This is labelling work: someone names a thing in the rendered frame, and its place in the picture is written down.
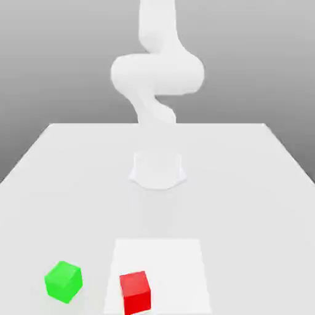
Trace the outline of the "small red cube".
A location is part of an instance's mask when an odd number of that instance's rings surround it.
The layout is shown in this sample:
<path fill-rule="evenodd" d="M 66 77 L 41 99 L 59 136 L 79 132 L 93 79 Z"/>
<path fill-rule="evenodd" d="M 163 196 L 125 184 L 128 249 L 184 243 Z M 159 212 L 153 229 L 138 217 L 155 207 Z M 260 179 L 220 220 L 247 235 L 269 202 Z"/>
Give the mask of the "small red cube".
<path fill-rule="evenodd" d="M 119 276 L 124 315 L 133 315 L 151 309 L 151 288 L 145 271 Z"/>

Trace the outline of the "small green cube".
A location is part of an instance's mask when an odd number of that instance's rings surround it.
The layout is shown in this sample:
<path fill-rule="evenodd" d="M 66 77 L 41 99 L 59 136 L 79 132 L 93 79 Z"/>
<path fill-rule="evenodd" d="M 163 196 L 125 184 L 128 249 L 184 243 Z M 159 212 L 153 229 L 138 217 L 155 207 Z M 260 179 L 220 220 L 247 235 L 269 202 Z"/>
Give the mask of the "small green cube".
<path fill-rule="evenodd" d="M 47 294 L 63 303 L 69 303 L 83 285 L 81 268 L 59 261 L 45 276 Z"/>

